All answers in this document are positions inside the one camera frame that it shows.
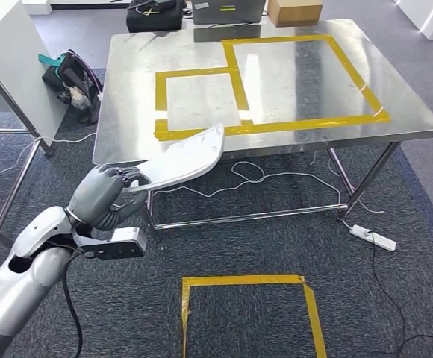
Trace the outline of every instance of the yellow tape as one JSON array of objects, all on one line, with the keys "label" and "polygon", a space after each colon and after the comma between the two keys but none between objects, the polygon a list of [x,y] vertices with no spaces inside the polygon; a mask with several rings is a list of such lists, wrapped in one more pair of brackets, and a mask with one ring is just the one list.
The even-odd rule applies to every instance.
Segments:
[{"label": "yellow tape", "polygon": [[[360,93],[367,101],[369,107],[374,111],[374,115],[360,115],[360,116],[345,116],[334,117],[326,119],[304,119],[292,120],[287,122],[273,122],[253,124],[251,118],[248,100],[245,94],[243,82],[234,53],[234,45],[249,44],[249,43],[282,43],[282,42],[301,42],[301,41],[326,41],[329,47],[339,59],[341,64],[351,78]],[[369,123],[388,122],[391,116],[386,112],[381,103],[371,91],[371,89],[364,82],[364,80],[351,63],[345,52],[331,35],[329,34],[315,34],[315,35],[301,35],[289,37],[266,37],[254,39],[235,39],[235,40],[222,40],[221,45],[227,60],[227,67],[215,67],[211,69],[186,69],[178,71],[167,71],[156,73],[156,90],[155,90],[155,110],[158,113],[156,115],[155,136],[161,141],[165,140],[180,140],[188,138],[203,131],[205,128],[195,128],[182,131],[169,131],[168,123],[164,121],[162,113],[166,113],[167,109],[167,88],[166,79],[171,77],[187,77],[197,75],[213,75],[227,73],[231,80],[232,88],[234,94],[237,108],[240,113],[246,113],[244,118],[240,118],[240,125],[225,127],[225,135],[236,136],[241,134],[258,134],[277,131],[304,131],[309,129],[320,128],[333,128],[344,125],[365,125]]]},{"label": "yellow tape", "polygon": [[[304,119],[292,122],[274,122],[252,124],[252,121],[244,121],[241,125],[225,127],[226,136],[239,136],[241,134],[258,134],[277,131],[305,131],[308,129],[335,128],[345,125],[364,125],[367,123],[385,122],[380,116],[374,117],[370,114],[361,116],[335,117],[326,119]],[[180,131],[158,131],[156,126],[154,135],[158,140],[182,140],[204,131],[206,128],[187,129]]]},{"label": "yellow tape", "polygon": [[295,274],[264,274],[250,276],[210,276],[210,277],[183,277],[181,279],[181,327],[183,330],[183,353],[187,352],[187,329],[188,307],[190,306],[190,288],[196,286],[234,286],[234,285],[264,285],[264,284],[302,284],[304,299],[310,316],[310,325],[314,341],[317,358],[326,358],[323,332],[320,325],[317,302],[313,290],[304,282],[304,277]]}]

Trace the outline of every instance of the white power strip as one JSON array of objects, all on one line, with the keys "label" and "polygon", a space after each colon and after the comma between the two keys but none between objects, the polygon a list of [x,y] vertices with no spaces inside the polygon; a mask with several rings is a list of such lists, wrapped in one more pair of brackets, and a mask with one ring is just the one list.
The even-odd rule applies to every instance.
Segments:
[{"label": "white power strip", "polygon": [[381,236],[377,233],[373,233],[371,230],[365,229],[364,227],[353,225],[350,230],[350,233],[357,236],[360,239],[371,243],[374,242],[375,245],[378,245],[378,247],[385,248],[388,251],[396,250],[395,241],[389,240],[387,237]]}]

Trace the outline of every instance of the floor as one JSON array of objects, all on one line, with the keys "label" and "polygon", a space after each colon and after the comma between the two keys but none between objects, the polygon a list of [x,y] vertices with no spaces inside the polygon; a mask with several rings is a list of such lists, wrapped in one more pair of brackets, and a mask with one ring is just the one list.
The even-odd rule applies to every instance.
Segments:
[{"label": "floor", "polygon": [[[51,54],[73,48],[93,68],[105,68],[110,37],[127,32],[125,16],[125,10],[56,10],[33,19]],[[392,0],[323,0],[321,18],[354,20],[433,111],[433,41]],[[433,139],[403,149],[433,203]]]}]

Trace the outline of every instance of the white wall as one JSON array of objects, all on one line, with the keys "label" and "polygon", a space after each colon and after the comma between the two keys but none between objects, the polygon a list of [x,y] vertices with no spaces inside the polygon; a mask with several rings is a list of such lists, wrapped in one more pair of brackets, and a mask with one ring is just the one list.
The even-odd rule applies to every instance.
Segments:
[{"label": "white wall", "polygon": [[394,0],[419,31],[433,40],[433,0]]},{"label": "white wall", "polygon": [[433,9],[433,0],[400,0],[399,7],[420,29]]}]

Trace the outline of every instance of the white table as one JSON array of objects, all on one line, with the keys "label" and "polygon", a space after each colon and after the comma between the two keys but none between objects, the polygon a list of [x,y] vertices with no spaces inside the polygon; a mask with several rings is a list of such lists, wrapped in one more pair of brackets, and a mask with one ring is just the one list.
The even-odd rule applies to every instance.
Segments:
[{"label": "white table", "polygon": [[[42,80],[45,66],[38,54],[48,54],[21,0],[0,0],[0,95],[18,117],[23,128],[0,128],[0,134],[32,135],[38,140],[30,151],[0,212],[0,230],[19,187],[39,148],[51,154],[52,138],[59,129],[67,106]],[[12,240],[0,233],[0,241]]]}]

